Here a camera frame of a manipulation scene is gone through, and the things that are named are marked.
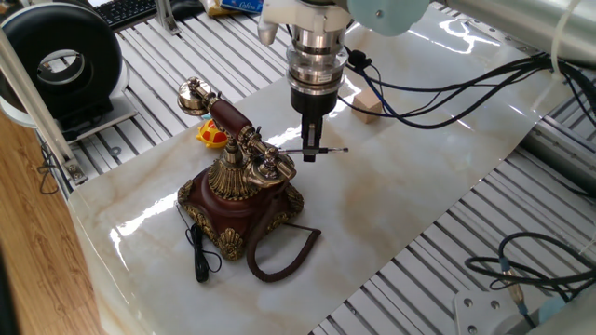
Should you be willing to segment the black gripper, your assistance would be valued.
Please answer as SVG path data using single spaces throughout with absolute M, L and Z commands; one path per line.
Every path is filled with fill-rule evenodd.
M 291 89 L 291 106 L 301 115 L 303 140 L 303 159 L 305 162 L 314 163 L 322 134 L 322 117 L 331 112 L 337 102 L 338 91 L 328 94 L 312 95 Z

